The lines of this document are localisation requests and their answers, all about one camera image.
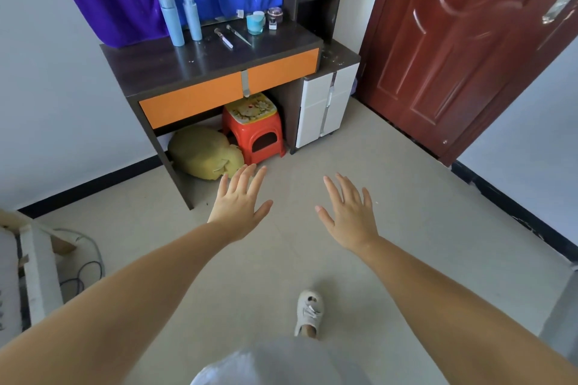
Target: dark wood desk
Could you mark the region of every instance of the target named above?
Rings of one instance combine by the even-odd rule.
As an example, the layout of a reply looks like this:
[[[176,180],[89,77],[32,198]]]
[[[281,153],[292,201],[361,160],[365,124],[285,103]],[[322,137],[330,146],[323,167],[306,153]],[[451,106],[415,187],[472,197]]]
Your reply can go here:
[[[169,37],[121,49],[101,45],[126,100],[191,209],[192,200],[157,137],[215,116],[224,104],[240,97],[311,75],[319,68],[322,39],[295,22],[284,21],[276,31],[265,26],[260,35],[250,35],[245,20],[230,22],[252,47],[226,25],[204,27],[201,42],[192,41],[186,32],[186,44],[180,48]],[[222,43],[215,27],[233,49]]]

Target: black baseboard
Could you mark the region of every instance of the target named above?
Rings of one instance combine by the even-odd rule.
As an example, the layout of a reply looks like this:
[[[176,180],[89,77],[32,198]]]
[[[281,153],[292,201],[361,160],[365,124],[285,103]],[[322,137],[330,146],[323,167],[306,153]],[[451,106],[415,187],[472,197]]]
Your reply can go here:
[[[129,178],[136,177],[137,175],[155,169],[162,164],[163,163],[158,156],[149,157],[148,159],[131,164],[126,168],[119,169],[118,171],[111,172],[102,177],[95,178],[94,180],[90,180],[89,182],[65,190],[64,192],[57,193],[56,195],[35,202],[34,204],[21,208],[19,211],[26,216],[36,218],[100,192],[101,190],[108,189],[115,184],[122,183]]]
[[[452,164],[452,172],[466,183],[474,183],[483,196],[488,198],[516,221],[566,257],[570,262],[578,262],[578,245],[562,236],[537,216],[523,208],[509,196],[500,192],[482,177],[460,162]]]

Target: blue bottle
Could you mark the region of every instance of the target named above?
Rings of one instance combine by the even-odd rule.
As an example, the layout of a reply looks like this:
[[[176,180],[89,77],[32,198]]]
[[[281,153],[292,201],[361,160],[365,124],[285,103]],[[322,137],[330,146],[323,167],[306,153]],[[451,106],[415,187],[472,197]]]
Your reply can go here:
[[[175,0],[158,0],[165,18],[166,28],[169,30],[173,46],[184,46],[183,29],[180,25],[179,12]]]
[[[195,0],[183,0],[185,16],[187,16],[188,28],[191,31],[191,37],[195,41],[201,41],[203,34],[200,33],[199,12]]]

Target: red plastic stool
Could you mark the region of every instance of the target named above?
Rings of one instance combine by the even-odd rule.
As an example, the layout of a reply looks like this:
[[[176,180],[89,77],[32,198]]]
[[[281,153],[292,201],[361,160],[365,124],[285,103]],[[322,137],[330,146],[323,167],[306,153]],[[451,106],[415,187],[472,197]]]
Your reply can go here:
[[[285,155],[277,107],[262,93],[225,105],[222,111],[222,133],[228,135],[230,131],[235,134],[245,164],[259,163],[275,154],[281,157]],[[275,135],[275,142],[253,152],[257,139],[269,133]]]

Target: orange drawer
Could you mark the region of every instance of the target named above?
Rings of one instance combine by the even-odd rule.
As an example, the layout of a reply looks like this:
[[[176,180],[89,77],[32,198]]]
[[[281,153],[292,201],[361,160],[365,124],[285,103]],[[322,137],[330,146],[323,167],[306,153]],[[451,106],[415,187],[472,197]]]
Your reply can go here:
[[[241,72],[140,101],[153,128],[194,116],[243,97]]]
[[[319,49],[298,53],[287,58],[247,69],[251,94],[271,89],[302,76],[311,75],[317,69]]]

